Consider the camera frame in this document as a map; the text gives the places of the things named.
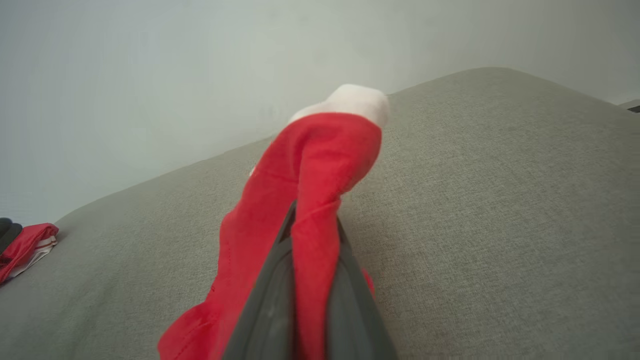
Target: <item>red fabric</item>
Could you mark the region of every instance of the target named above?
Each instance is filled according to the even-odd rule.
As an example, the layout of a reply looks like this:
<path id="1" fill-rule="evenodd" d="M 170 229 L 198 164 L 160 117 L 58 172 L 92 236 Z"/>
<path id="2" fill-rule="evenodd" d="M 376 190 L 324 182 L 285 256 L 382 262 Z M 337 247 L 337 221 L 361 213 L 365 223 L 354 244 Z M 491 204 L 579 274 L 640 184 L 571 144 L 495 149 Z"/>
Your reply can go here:
<path id="1" fill-rule="evenodd" d="M 31 225 L 23 228 L 18 237 L 0 255 L 0 283 L 9 276 L 13 268 L 29 261 L 38 241 L 56 236 L 57 233 L 58 228 L 53 224 Z"/>
<path id="2" fill-rule="evenodd" d="M 219 359 L 294 199 L 292 228 L 299 358 L 324 359 L 325 311 L 339 255 L 340 195 L 373 166 L 381 130 L 363 117 L 320 113 L 269 146 L 220 228 L 218 274 L 205 301 L 160 339 L 162 359 Z"/>

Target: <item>red garment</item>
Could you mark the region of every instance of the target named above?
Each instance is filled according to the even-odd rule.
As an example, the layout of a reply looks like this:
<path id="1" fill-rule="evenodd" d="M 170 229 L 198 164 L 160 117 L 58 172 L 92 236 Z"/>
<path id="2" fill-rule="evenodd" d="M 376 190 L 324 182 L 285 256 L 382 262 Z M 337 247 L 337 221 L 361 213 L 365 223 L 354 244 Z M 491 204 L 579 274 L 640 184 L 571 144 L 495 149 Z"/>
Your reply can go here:
<path id="1" fill-rule="evenodd" d="M 301 358 L 324 359 L 326 303 L 339 255 L 340 196 L 368 173 L 380 143 L 381 129 L 358 115 L 318 113 L 287 126 L 222 221 L 218 274 L 207 298 L 163 335 L 161 358 L 223 355 L 287 210 L 297 199 L 292 227 L 296 348 Z"/>
<path id="2" fill-rule="evenodd" d="M 57 233 L 58 228 L 53 224 L 38 224 L 23 228 L 18 237 L 0 255 L 0 283 L 9 276 L 13 268 L 29 261 L 40 240 L 56 236 Z"/>

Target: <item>gray fabric surface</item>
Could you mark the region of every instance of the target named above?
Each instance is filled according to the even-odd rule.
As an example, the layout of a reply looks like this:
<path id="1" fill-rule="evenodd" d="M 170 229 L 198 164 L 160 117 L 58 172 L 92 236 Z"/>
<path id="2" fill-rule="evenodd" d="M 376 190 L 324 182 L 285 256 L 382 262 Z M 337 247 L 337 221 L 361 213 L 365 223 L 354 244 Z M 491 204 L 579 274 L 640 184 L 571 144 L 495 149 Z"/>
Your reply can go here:
<path id="1" fill-rule="evenodd" d="M 632 133 L 611 104 L 508 69 L 390 96 L 341 219 L 400 358 L 638 351 Z M 0 288 L 5 359 L 154 359 L 201 302 L 218 228 L 268 140 L 84 206 Z"/>

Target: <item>red and white cloth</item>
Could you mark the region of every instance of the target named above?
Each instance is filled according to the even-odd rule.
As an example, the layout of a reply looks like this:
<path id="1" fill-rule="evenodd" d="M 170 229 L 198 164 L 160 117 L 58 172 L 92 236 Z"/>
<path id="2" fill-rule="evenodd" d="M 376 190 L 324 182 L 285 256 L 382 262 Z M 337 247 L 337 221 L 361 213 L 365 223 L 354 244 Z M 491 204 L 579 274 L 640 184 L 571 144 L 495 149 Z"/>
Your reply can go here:
<path id="1" fill-rule="evenodd" d="M 184 313 L 158 344 L 162 359 L 219 359 L 291 202 L 296 349 L 324 359 L 325 313 L 339 255 L 340 196 L 371 169 L 387 122 L 387 97 L 343 85 L 299 111 L 266 150 L 220 227 L 218 274 L 202 304 Z"/>
<path id="2" fill-rule="evenodd" d="M 47 255 L 58 243 L 58 228 L 53 224 L 31 225 L 0 255 L 0 283 L 18 276 Z"/>

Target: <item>wall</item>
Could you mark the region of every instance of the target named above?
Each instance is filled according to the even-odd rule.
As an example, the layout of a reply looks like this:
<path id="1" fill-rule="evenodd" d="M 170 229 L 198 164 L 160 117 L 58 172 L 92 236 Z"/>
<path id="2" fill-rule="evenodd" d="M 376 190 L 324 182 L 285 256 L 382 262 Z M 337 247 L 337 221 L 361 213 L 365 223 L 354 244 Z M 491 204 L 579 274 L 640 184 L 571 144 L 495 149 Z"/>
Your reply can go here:
<path id="1" fill-rule="evenodd" d="M 523 70 L 640 97 L 636 0 L 0 0 L 0 216 L 56 221 L 342 83 Z"/>

